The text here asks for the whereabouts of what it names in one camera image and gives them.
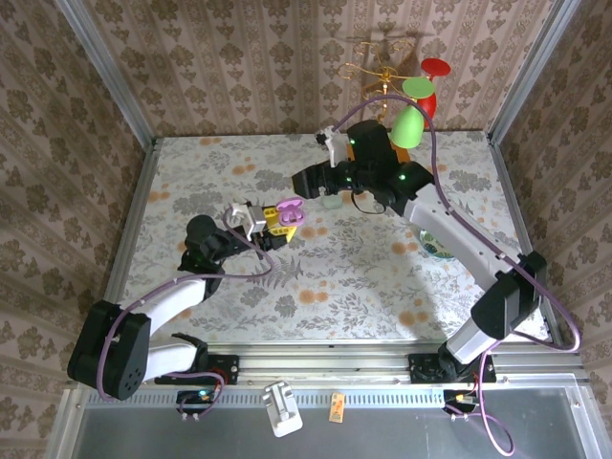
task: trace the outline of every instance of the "table surface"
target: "table surface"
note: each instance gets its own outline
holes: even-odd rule
[[[438,135],[445,193],[482,226],[518,246],[491,152],[481,132]],[[429,164],[430,140],[410,151]],[[163,139],[158,170],[142,219],[124,296],[142,295],[180,264],[186,224],[212,216],[219,227],[228,204],[274,205],[294,195],[291,176],[324,161],[312,135]],[[276,271],[254,281],[225,280],[206,303],[168,322],[159,333],[207,341],[437,339],[469,317],[482,294],[459,261],[427,254],[420,229],[388,210],[365,215],[342,193],[339,209],[305,203],[306,223],[272,252]],[[369,194],[358,200],[372,209]],[[254,273],[254,253],[233,257],[227,273]],[[539,311],[521,330],[547,333]]]

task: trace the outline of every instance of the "patterned wallpaper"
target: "patterned wallpaper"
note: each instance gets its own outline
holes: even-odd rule
[[[33,458],[142,152],[53,2],[0,2],[0,69],[0,458]]]
[[[585,0],[502,142],[612,433],[612,2]]]
[[[550,0],[87,0],[87,8],[157,137],[314,132],[361,100],[373,67],[359,37],[410,37],[390,53],[403,75],[425,57],[439,80],[437,125],[482,129],[496,115]]]

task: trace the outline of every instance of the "gray metal floor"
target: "gray metal floor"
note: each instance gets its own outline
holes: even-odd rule
[[[585,457],[564,389],[488,391],[487,407],[513,435],[514,457]],[[440,409],[347,408],[341,425],[328,422],[329,409],[300,413],[304,427],[277,439],[263,405],[215,409],[199,423],[170,408],[86,408],[73,458],[500,457],[479,418],[451,422]]]

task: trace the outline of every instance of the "brown damask wallpaper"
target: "brown damask wallpaper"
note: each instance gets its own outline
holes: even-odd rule
[[[42,457],[142,151],[53,2],[0,1],[0,457]]]
[[[496,115],[550,0],[87,0],[158,137],[313,132],[361,100],[337,75],[373,67],[361,38],[409,37],[403,75],[441,57],[437,125],[482,129]],[[392,120],[393,110],[387,116]]]
[[[502,142],[612,433],[612,2],[585,0]]]

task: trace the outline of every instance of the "floral tablecloth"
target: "floral tablecloth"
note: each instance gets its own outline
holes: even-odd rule
[[[452,200],[495,237],[517,246],[514,226],[484,135],[439,134],[441,181]],[[428,135],[410,151],[429,164]],[[222,227],[229,203],[274,205],[293,196],[291,176],[324,161],[312,135],[164,139],[142,219],[125,296],[144,294],[180,263],[186,224],[197,214]],[[444,339],[482,294],[457,260],[428,255],[420,229],[390,210],[365,215],[342,194],[339,209],[305,203],[306,223],[272,252],[276,271],[254,281],[225,280],[206,303],[184,311],[161,333],[208,341]],[[358,204],[373,209],[368,194]],[[264,268],[254,253],[233,257],[227,273]],[[547,336],[539,312],[522,326]]]

